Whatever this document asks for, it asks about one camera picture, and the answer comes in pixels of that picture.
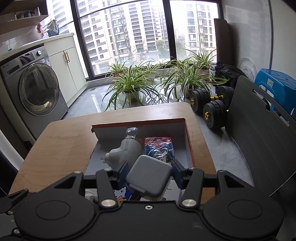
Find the washing machine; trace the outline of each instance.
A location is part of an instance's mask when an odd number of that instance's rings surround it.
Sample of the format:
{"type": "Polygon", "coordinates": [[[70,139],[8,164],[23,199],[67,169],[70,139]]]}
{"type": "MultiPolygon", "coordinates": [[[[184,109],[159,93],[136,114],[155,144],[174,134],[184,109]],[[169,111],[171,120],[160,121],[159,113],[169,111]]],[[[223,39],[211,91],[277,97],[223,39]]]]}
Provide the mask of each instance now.
{"type": "Polygon", "coordinates": [[[35,140],[68,111],[44,45],[2,61],[3,83],[19,116],[35,140]]]}

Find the washing machine door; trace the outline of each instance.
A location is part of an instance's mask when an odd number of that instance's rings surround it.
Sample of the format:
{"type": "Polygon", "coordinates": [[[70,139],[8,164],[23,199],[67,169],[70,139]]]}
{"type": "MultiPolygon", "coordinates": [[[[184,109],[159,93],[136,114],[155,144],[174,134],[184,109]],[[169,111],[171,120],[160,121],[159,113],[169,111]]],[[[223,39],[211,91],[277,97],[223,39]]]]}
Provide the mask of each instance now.
{"type": "Polygon", "coordinates": [[[21,77],[19,93],[27,111],[33,115],[46,115],[59,99],[57,75],[47,64],[33,63],[21,77]]]}

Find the washing machine control panel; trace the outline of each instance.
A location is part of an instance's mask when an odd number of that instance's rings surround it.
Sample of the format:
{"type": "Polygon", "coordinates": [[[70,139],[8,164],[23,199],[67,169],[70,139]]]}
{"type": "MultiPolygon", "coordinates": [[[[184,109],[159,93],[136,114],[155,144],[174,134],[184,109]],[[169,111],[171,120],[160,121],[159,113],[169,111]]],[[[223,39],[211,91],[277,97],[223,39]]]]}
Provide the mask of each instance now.
{"type": "Polygon", "coordinates": [[[5,79],[13,76],[24,67],[34,62],[44,62],[43,59],[47,58],[48,54],[44,46],[27,52],[0,67],[2,75],[5,79]]]}

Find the blue plastic stool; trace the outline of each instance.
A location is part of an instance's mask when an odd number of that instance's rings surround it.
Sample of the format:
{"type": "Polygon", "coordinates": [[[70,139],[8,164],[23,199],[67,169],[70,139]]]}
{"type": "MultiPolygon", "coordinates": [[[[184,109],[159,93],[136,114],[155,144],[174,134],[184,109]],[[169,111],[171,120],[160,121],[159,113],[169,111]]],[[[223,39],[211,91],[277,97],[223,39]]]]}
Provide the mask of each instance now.
{"type": "Polygon", "coordinates": [[[296,107],[296,80],[287,74],[271,69],[261,69],[256,76],[255,84],[269,90],[274,95],[274,100],[289,114],[296,107]]]}

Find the open box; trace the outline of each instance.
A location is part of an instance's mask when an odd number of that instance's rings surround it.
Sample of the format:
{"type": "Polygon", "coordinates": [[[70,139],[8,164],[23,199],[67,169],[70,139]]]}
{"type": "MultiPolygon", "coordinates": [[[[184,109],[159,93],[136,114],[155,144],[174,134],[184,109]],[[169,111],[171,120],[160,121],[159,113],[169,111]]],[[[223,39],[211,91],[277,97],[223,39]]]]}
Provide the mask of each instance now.
{"type": "MultiPolygon", "coordinates": [[[[126,130],[130,127],[136,127],[138,129],[137,140],[142,145],[143,154],[145,154],[144,139],[146,137],[171,137],[175,159],[185,168],[195,166],[186,120],[184,118],[146,120],[93,125],[91,130],[96,134],[98,142],[91,155],[85,175],[93,175],[98,170],[110,168],[104,162],[105,154],[120,146],[122,140],[126,137],[126,130]]],[[[171,182],[170,186],[176,186],[176,184],[171,182]]],[[[173,196],[176,195],[179,197],[179,189],[178,191],[174,191],[173,196]]]]}

